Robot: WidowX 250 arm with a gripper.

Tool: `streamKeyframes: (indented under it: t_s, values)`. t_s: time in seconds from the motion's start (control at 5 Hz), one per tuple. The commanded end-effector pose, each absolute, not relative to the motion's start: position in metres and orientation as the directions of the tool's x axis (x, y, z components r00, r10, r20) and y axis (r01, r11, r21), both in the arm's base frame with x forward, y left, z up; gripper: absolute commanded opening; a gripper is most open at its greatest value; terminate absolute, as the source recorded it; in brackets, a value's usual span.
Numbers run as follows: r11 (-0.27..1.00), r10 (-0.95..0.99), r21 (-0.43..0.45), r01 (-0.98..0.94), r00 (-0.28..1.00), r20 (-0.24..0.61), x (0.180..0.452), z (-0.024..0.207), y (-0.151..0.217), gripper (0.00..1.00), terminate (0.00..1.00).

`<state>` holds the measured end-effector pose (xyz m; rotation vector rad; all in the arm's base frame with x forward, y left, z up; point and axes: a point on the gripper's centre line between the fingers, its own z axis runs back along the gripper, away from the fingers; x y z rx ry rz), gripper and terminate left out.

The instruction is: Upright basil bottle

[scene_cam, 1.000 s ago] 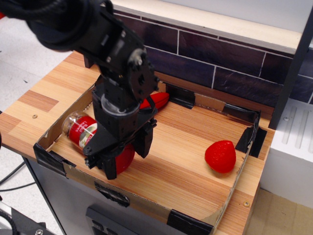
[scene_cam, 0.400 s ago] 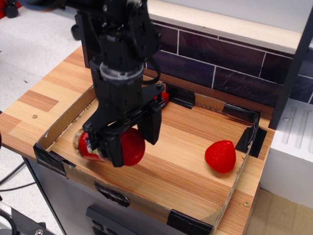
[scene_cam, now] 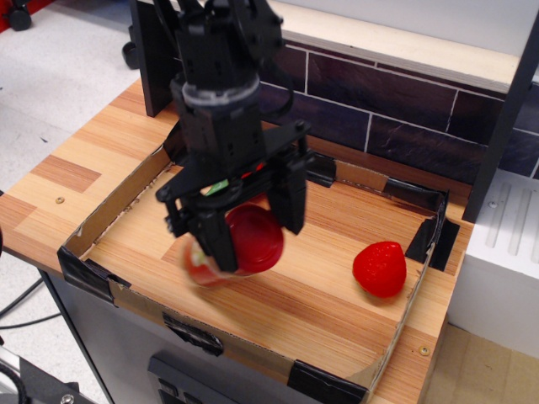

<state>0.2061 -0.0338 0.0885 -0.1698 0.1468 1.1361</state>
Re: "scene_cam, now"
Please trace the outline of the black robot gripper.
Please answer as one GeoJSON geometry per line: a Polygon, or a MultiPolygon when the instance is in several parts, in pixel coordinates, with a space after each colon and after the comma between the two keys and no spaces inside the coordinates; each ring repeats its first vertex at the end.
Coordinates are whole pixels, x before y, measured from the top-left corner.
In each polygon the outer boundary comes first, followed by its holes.
{"type": "Polygon", "coordinates": [[[301,232],[310,126],[299,120],[263,129],[258,82],[221,93],[172,82],[171,90],[179,132],[168,138],[167,152],[183,168],[158,190],[157,200],[166,205],[170,232],[189,232],[221,271],[235,273],[228,210],[267,194],[279,224],[301,232]]]}

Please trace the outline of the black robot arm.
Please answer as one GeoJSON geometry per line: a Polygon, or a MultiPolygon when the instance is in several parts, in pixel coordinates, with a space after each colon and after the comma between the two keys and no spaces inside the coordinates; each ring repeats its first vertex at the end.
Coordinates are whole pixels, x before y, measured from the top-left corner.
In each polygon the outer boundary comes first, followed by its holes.
{"type": "Polygon", "coordinates": [[[179,114],[181,171],[157,192],[168,229],[192,234],[227,273],[239,269],[226,213],[265,194],[280,226],[304,225],[310,127],[297,121],[271,130],[262,123],[291,109],[259,107],[259,72],[287,88],[274,63],[284,41],[281,18],[265,1],[158,1],[158,16],[173,33],[183,70],[171,82],[179,114]]]}

